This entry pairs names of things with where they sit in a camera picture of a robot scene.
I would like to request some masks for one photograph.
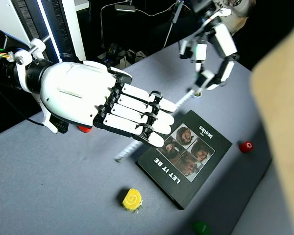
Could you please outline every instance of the album cover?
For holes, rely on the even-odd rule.
[[[137,164],[180,209],[185,209],[232,143],[194,111],[163,137],[164,146],[151,147]]]

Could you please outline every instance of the red ball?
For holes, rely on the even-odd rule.
[[[247,153],[250,150],[252,150],[253,148],[254,148],[254,146],[253,146],[252,142],[250,142],[250,141],[246,141],[246,142],[240,144],[240,151],[243,153]]]
[[[88,133],[92,130],[91,128],[86,128],[86,127],[82,127],[82,126],[78,126],[78,128],[81,132],[85,132],[85,133]]]

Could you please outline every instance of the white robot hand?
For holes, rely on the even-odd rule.
[[[68,123],[94,125],[162,147],[164,140],[157,133],[171,132],[174,119],[168,113],[175,111],[175,104],[160,92],[131,86],[131,81],[128,73],[96,62],[62,62],[44,71],[40,99]]]

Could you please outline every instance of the black cable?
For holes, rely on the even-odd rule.
[[[27,118],[23,113],[21,113],[11,102],[10,100],[8,100],[4,94],[1,93],[0,91],[0,95],[2,96],[2,98],[11,106],[12,109],[14,109],[14,111],[16,111],[19,115],[21,115],[23,118],[25,118],[27,121],[30,121],[31,123],[34,123],[36,125],[40,125],[40,126],[44,126],[43,124],[39,123],[39,122],[35,122],[32,119]]]

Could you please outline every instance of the four-portrait photo grid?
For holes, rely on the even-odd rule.
[[[184,123],[165,140],[163,147],[157,148],[157,151],[190,182],[215,152]]]

